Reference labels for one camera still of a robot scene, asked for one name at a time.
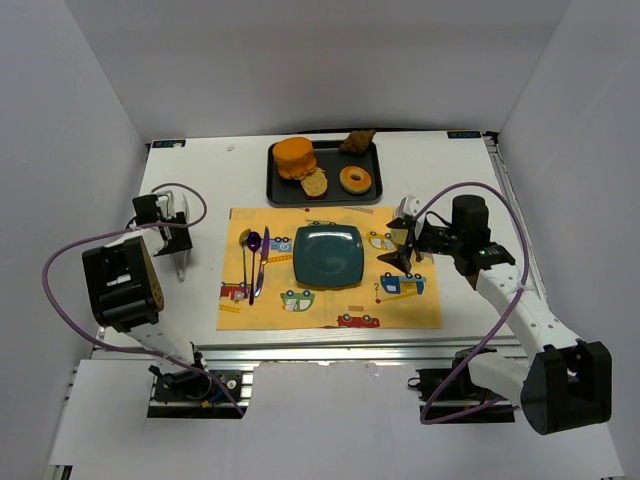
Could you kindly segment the seeded bread slice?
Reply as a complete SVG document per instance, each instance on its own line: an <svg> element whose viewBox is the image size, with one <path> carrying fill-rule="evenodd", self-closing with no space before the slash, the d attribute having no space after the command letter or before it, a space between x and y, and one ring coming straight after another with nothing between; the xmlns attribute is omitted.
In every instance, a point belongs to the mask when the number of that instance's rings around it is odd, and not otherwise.
<svg viewBox="0 0 640 480"><path fill-rule="evenodd" d="M318 167L313 173L301 180L301 186L309 199L322 198L328 190L325 171Z"/></svg>

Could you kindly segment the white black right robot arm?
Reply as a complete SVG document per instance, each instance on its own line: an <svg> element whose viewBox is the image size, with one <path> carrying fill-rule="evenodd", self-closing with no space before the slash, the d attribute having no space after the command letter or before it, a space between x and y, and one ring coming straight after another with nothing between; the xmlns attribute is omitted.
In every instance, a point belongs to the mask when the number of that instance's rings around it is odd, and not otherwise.
<svg viewBox="0 0 640 480"><path fill-rule="evenodd" d="M491 238L489 210L477 195L452 201L450 220L435 226L413 195L403 198L388 226L397 244L380 256L405 274L424 254L446 255L472 289L499 314L529 363L501 356L485 340L459 352L448 376L427 397L432 405L455 380L486 389L520 409L540 435L606 423L612 415L612 357L600 341L587 342L566 327L527 287L527 266Z"/></svg>

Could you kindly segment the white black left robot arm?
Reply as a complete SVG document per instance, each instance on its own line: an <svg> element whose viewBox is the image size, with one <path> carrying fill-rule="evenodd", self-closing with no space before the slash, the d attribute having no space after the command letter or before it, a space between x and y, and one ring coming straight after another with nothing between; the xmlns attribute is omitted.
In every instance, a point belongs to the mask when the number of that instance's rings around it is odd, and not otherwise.
<svg viewBox="0 0 640 480"><path fill-rule="evenodd" d="M160 353L150 371L165 388L190 399L204 397L212 381L196 346L169 319L161 317L165 299L153 259L172 258L179 281L193 242L185 195L164 189L133 199L134 230L118 240L85 251L82 262L91 310L97 323Z"/></svg>

